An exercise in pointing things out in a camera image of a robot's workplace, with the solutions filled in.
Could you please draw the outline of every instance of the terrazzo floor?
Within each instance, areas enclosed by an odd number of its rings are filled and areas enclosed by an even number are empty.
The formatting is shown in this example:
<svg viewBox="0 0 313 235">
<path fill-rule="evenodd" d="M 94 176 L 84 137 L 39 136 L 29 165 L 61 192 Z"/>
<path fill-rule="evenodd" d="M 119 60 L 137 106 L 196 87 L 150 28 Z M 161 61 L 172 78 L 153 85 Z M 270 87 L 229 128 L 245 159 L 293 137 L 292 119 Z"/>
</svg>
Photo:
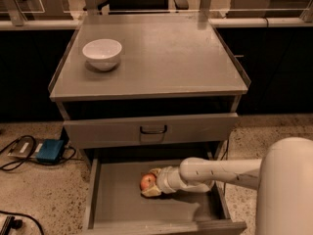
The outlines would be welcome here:
<svg viewBox="0 0 313 235">
<path fill-rule="evenodd" d="M 58 139 L 61 130 L 61 122 L 0 123 L 0 149 L 26 134 Z M 313 114 L 239 117 L 229 140 L 229 160 L 262 158 L 270 145 L 290 136 L 313 140 Z M 81 233 L 89 169 L 78 154 L 75 158 L 56 166 L 27 163 L 13 172 L 0 171 L 0 210 L 32 215 L 46 235 Z M 7 151 L 0 155 L 0 165 L 11 160 Z M 226 202 L 232 219 L 246 222 L 243 234 L 254 234 L 256 192 L 227 185 Z M 4 217 L 0 214 L 0 223 Z M 23 227 L 12 234 L 40 234 L 32 221 L 22 220 Z"/>
</svg>

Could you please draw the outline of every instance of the red apple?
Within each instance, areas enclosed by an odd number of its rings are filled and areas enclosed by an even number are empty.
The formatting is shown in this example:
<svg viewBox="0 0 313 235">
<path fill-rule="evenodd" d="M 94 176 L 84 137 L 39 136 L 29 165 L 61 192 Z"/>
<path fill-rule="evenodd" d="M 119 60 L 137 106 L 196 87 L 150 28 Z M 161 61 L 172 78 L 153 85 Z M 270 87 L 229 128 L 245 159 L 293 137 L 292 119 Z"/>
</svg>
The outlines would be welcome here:
<svg viewBox="0 0 313 235">
<path fill-rule="evenodd" d="M 145 191 L 152 187 L 156 181 L 157 178 L 152 173 L 145 174 L 140 181 L 140 189 Z"/>
</svg>

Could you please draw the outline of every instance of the open drawer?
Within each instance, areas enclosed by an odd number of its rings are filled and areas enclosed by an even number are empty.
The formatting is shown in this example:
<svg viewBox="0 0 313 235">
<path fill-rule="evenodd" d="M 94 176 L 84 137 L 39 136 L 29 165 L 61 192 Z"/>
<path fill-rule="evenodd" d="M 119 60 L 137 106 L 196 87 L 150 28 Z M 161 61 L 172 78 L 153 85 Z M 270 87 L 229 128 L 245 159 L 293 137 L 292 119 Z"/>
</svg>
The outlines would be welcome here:
<svg viewBox="0 0 313 235">
<path fill-rule="evenodd" d="M 227 140 L 237 114 L 127 117 L 65 121 L 75 148 L 103 148 Z"/>
<path fill-rule="evenodd" d="M 205 151 L 180 145 L 156 156 L 156 149 L 140 147 L 101 149 L 91 170 L 83 234 L 240 234 L 245 222 L 230 218 L 222 191 L 215 185 L 209 193 L 178 191 L 148 199 L 141 196 L 141 176 L 154 167 L 179 165 Z"/>
</svg>

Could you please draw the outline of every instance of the white bowl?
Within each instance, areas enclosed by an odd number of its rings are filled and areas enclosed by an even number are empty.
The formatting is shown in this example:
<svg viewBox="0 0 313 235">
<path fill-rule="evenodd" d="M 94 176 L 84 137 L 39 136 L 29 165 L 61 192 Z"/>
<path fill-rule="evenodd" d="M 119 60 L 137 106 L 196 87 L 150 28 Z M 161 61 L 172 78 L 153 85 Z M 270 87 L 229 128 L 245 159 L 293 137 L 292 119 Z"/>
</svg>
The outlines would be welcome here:
<svg viewBox="0 0 313 235">
<path fill-rule="evenodd" d="M 120 62 L 122 46 L 112 39 L 98 39 L 82 49 L 87 62 L 100 71 L 108 71 Z"/>
</svg>

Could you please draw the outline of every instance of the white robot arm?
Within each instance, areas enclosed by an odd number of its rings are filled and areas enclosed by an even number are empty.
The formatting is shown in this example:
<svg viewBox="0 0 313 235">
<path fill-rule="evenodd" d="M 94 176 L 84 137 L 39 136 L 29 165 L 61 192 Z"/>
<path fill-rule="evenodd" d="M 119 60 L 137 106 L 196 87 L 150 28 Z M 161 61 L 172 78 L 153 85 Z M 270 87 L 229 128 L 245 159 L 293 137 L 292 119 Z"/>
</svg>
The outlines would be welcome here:
<svg viewBox="0 0 313 235">
<path fill-rule="evenodd" d="M 215 180 L 257 191 L 256 235 L 313 234 L 313 141 L 286 138 L 263 160 L 207 161 L 152 169 L 155 181 L 142 194 L 209 191 Z"/>
</svg>

